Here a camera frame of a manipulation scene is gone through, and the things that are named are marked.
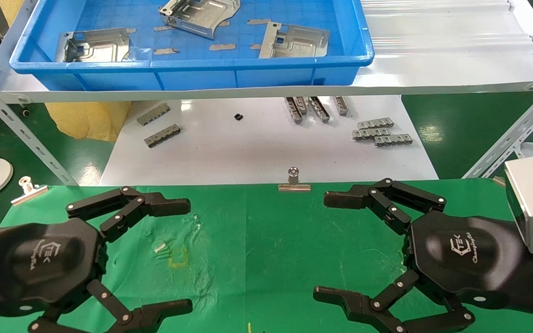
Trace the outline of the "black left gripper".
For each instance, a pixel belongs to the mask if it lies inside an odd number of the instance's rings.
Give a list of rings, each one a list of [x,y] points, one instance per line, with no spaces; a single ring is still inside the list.
[[[0,317],[46,310],[28,326],[30,333],[82,333],[57,321],[91,295],[116,319],[107,333],[156,333],[166,318],[192,312],[190,299],[128,310],[99,281],[107,262],[105,241],[118,240],[146,216],[190,213],[188,198],[121,187],[70,203],[66,211],[72,219],[63,223],[0,228]],[[113,215],[99,232],[86,222],[108,213]]]

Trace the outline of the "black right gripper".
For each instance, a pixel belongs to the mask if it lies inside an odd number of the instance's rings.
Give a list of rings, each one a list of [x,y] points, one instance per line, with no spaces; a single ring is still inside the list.
[[[397,203],[425,215],[412,223]],[[448,216],[439,212],[444,211],[445,198],[393,179],[354,184],[346,192],[328,191],[324,206],[367,208],[396,234],[410,231],[409,264],[414,271],[406,271],[377,296],[314,288],[315,301],[340,306],[347,320],[368,324],[379,333],[459,333],[475,322],[461,302],[481,308],[524,307],[520,269],[526,246],[512,222]],[[408,321],[396,318],[391,307],[415,287],[446,313]]]

